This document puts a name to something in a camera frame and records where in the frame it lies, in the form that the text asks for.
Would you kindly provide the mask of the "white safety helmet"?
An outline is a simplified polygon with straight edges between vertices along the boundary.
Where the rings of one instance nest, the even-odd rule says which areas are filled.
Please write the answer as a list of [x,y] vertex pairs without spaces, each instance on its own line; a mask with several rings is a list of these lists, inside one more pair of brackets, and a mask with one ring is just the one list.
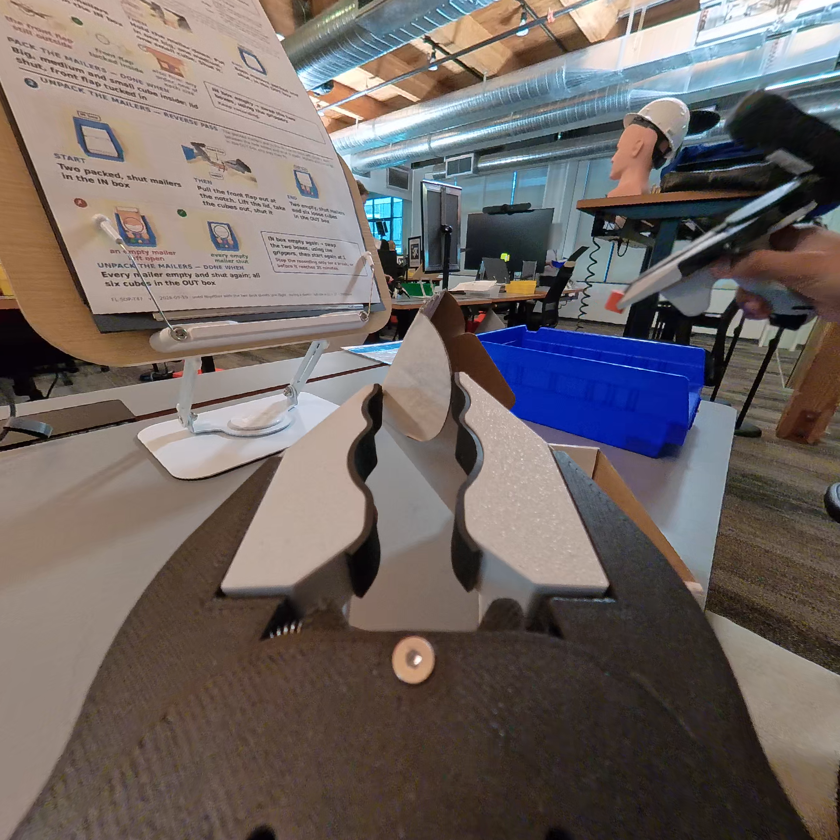
[[687,105],[677,98],[660,98],[643,106],[638,112],[631,112],[623,118],[623,127],[632,125],[654,130],[657,143],[652,156],[652,167],[661,169],[671,162],[683,144],[690,124]]

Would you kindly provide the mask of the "wooden post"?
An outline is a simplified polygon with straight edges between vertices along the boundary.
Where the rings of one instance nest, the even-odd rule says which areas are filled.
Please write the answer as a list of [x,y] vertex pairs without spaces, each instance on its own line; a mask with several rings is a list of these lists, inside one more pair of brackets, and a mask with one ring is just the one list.
[[792,374],[793,394],[775,428],[777,438],[815,445],[839,402],[839,325],[819,318]]

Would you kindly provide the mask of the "large silver duct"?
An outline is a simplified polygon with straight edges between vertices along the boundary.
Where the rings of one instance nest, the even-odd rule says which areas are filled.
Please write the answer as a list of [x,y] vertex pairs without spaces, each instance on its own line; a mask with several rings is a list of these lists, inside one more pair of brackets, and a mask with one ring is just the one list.
[[357,172],[445,158],[510,140],[618,120],[660,97],[687,103],[749,88],[755,81],[821,75],[838,61],[838,19],[781,34],[739,35],[716,44],[676,47],[676,22],[635,33],[618,58],[613,41],[575,60],[551,59],[331,135]]

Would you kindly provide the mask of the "wide black monitor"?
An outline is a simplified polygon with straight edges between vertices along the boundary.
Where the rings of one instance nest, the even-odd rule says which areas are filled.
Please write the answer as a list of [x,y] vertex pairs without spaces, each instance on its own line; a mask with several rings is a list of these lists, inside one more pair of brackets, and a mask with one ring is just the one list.
[[471,213],[467,216],[464,269],[477,270],[483,258],[507,255],[509,273],[520,271],[525,261],[536,262],[541,273],[552,223],[552,208],[513,214]]

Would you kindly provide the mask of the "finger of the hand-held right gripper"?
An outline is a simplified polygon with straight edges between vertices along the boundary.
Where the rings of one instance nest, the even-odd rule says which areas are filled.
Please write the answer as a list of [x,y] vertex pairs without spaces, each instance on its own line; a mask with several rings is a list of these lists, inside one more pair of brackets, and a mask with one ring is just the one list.
[[749,203],[730,213],[689,247],[657,263],[616,294],[616,311],[662,295],[680,312],[704,312],[717,279],[711,265],[738,258],[755,249],[767,249],[778,231],[800,223],[817,203]]
[[752,200],[699,237],[690,247],[658,263],[637,278],[632,291],[711,289],[710,265],[760,246],[769,236],[809,214],[823,199],[819,175],[799,175]]

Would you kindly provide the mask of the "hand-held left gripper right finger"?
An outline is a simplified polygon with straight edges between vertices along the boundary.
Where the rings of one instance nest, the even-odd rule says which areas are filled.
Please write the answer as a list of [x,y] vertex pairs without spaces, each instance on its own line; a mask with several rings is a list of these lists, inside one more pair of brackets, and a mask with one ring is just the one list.
[[494,602],[525,623],[544,600],[612,603],[591,535],[551,447],[465,373],[454,377],[458,489],[452,564],[477,592],[479,624]]

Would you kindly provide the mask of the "instruction sheet on stand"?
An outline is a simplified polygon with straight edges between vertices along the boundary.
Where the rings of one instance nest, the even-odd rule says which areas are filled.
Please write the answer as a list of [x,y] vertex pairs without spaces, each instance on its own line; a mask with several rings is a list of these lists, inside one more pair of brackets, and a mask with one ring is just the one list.
[[290,390],[299,391],[330,342],[368,334],[383,326],[392,310],[380,260],[366,250],[357,270],[368,270],[380,303],[295,311],[208,311],[140,315],[129,330],[101,332],[82,300],[69,258],[39,191],[11,109],[2,96],[2,191],[12,206],[2,206],[2,261],[17,304],[32,328],[57,348],[85,361],[131,366],[184,360],[176,419],[139,432],[139,441],[174,478],[201,480],[252,464],[296,443],[336,409],[303,393],[296,406],[279,414],[267,395],[244,406],[195,414],[194,390],[204,356],[311,341]]

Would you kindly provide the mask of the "black mesh office chair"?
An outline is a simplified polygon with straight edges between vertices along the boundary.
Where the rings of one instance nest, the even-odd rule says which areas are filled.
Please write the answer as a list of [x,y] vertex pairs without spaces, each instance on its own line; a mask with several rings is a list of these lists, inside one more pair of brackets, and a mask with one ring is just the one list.
[[588,249],[587,246],[579,247],[569,257],[561,257],[556,251],[548,252],[547,257],[551,259],[546,260],[542,273],[542,284],[548,286],[548,291],[545,297],[534,301],[528,310],[524,322],[528,330],[552,329],[557,326],[562,298],[571,282],[576,262]]

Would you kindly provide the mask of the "blue storage bin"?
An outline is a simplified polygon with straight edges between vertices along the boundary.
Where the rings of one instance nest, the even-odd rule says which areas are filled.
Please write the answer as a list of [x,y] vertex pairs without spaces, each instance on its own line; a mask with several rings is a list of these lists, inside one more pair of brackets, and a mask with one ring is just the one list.
[[479,341],[524,421],[656,458],[685,443],[697,416],[703,349],[524,326]]

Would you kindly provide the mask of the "grey desk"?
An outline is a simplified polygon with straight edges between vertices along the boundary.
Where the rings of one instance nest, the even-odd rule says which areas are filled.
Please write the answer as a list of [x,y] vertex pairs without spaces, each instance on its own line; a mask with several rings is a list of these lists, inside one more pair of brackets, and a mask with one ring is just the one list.
[[[199,376],[197,401],[221,406],[285,384],[296,360]],[[342,404],[385,367],[349,353],[321,357],[310,393]],[[61,755],[114,635],[173,552],[265,463],[197,481],[174,479],[137,440],[174,409],[174,381],[132,385],[33,406],[121,400],[135,423],[2,453],[1,835],[8,838]],[[681,448],[608,457],[707,590],[736,410],[702,404]],[[383,425],[369,478],[379,512],[381,567],[353,599],[353,627],[468,631],[478,597],[452,571],[453,514]]]

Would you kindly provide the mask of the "silver spiral duct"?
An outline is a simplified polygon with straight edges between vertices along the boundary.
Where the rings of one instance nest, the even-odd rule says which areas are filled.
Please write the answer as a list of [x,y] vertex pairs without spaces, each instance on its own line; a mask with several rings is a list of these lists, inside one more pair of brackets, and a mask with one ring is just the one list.
[[490,1],[336,3],[281,41],[307,88],[393,52]]

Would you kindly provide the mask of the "white mailer box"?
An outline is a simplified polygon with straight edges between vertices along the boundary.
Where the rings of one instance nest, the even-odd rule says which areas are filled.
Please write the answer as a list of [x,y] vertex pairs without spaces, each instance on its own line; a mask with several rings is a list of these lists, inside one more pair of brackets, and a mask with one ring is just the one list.
[[[439,295],[416,316],[382,383],[388,433],[452,512],[454,525],[457,493],[466,478],[455,457],[455,375],[469,375],[515,416],[511,389],[479,338],[455,326],[455,308],[451,296]],[[617,578],[606,570],[606,539],[616,546],[617,558],[629,562],[631,583],[642,582],[653,557],[702,603],[702,585],[613,466],[609,449],[582,437],[545,437],[548,428],[524,423],[554,452],[611,593]]]

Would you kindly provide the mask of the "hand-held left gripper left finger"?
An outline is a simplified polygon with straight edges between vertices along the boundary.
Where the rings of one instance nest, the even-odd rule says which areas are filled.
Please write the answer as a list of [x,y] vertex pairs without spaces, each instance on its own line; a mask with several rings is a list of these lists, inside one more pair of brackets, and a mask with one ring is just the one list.
[[361,388],[286,450],[221,584],[226,596],[346,603],[380,567],[366,486],[377,464],[382,387]]

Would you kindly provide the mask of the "person's right hand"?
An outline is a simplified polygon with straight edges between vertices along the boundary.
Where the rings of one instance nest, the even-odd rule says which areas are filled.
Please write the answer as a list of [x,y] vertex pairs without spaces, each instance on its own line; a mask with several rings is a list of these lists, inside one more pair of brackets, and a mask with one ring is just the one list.
[[710,266],[720,279],[778,282],[807,298],[817,315],[839,323],[839,234],[822,227],[787,227],[756,249]]

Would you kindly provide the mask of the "blue paper sheet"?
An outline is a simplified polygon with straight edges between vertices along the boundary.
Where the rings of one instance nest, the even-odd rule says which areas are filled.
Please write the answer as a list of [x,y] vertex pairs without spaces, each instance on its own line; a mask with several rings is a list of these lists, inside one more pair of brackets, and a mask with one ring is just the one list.
[[379,364],[391,365],[403,345],[403,341],[371,343],[354,346],[344,346],[342,350]]

